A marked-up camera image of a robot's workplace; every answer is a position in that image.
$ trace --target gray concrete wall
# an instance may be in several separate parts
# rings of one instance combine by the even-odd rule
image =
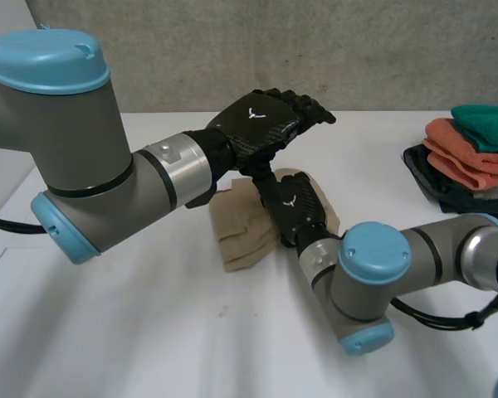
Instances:
[[[498,0],[27,0],[105,47],[123,111],[219,110],[253,88],[331,109],[498,104]]]

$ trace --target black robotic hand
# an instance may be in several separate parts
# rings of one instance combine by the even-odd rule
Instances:
[[[257,177],[297,135],[335,117],[308,95],[291,90],[254,90],[223,110],[207,126],[221,131],[232,146],[235,169]]]
[[[297,135],[335,117],[308,95],[291,90],[254,90],[228,106],[204,130],[187,131],[207,155],[212,186],[189,202],[193,208],[207,204],[217,180],[228,170],[253,178],[263,200],[280,201],[270,162]]]

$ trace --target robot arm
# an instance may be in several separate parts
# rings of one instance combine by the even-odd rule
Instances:
[[[498,220],[493,217],[468,214],[405,231],[364,222],[341,239],[326,230],[325,211],[304,173],[276,183],[276,190],[284,203],[270,205],[269,190],[260,190],[262,200],[282,242],[296,247],[320,307],[351,355],[393,339],[385,312],[399,295],[454,280],[498,293]],[[289,206],[292,197],[295,206]],[[484,317],[496,310],[498,298]],[[471,326],[482,322],[476,319]]]
[[[208,203],[228,170],[271,172],[296,135],[335,121],[306,95],[255,90],[205,129],[131,153],[99,43],[52,29],[0,36],[0,120],[0,148],[29,152],[48,187],[35,216],[76,264]]]

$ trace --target orange towel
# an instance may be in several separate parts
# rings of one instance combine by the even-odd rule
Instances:
[[[422,143],[432,151],[427,157],[428,163],[452,180],[473,191],[484,191],[498,186],[498,176],[461,164],[450,153],[445,152],[435,143],[429,143],[426,139]]]
[[[481,172],[498,175],[498,153],[477,153],[452,126],[452,119],[435,119],[426,126],[427,142],[436,143],[461,163]]]

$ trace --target stack of folded towels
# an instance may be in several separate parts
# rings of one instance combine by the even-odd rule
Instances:
[[[442,212],[498,218],[498,106],[457,106],[452,117],[426,126],[427,138],[404,152],[404,162]]]

